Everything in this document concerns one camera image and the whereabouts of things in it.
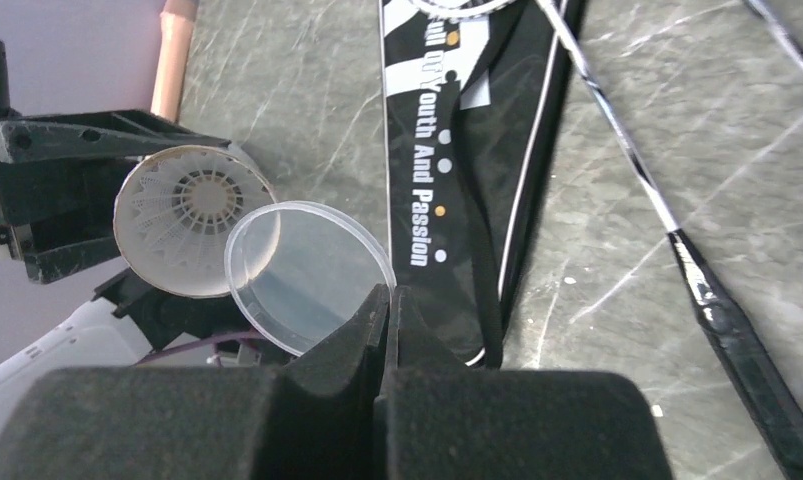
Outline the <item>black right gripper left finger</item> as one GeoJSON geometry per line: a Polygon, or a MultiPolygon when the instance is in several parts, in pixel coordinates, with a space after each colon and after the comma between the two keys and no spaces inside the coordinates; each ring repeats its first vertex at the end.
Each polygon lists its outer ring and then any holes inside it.
{"type": "Polygon", "coordinates": [[[0,479],[370,479],[390,299],[285,366],[51,372],[0,435],[0,479]]]}

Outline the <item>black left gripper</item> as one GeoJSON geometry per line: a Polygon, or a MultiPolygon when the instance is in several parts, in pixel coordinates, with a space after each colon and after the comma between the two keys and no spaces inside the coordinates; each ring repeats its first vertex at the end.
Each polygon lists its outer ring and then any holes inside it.
{"type": "Polygon", "coordinates": [[[0,118],[0,229],[12,257],[38,284],[118,257],[114,201],[136,163],[229,143],[144,110],[0,118]]]}

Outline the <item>clear plastic tube lid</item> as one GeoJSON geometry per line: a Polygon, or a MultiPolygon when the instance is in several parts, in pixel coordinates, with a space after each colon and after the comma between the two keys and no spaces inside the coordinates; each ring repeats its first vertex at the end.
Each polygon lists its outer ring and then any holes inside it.
{"type": "Polygon", "coordinates": [[[224,268],[249,323],[294,356],[350,320],[374,287],[397,285],[389,256],[362,224],[310,201],[269,204],[239,220],[224,268]]]}

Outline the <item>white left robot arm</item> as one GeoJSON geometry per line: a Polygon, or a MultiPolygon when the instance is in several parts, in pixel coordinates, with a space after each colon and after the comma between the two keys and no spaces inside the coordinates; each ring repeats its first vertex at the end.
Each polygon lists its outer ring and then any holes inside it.
{"type": "MultiPolygon", "coordinates": [[[[145,154],[192,145],[250,162],[230,141],[141,110],[0,118],[0,242],[44,285],[117,258],[113,211],[126,177],[145,154]]],[[[0,432],[50,372],[130,366],[181,335],[204,338],[238,323],[227,297],[179,296],[124,270],[0,364],[0,432]]]]}

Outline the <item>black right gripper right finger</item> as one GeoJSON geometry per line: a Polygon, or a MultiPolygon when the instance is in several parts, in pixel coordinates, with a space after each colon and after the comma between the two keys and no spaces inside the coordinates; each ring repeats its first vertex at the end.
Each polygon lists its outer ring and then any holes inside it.
{"type": "Polygon", "coordinates": [[[669,479],[649,405],[605,371],[475,369],[427,327],[412,291],[390,301],[375,402],[379,479],[669,479]]]}

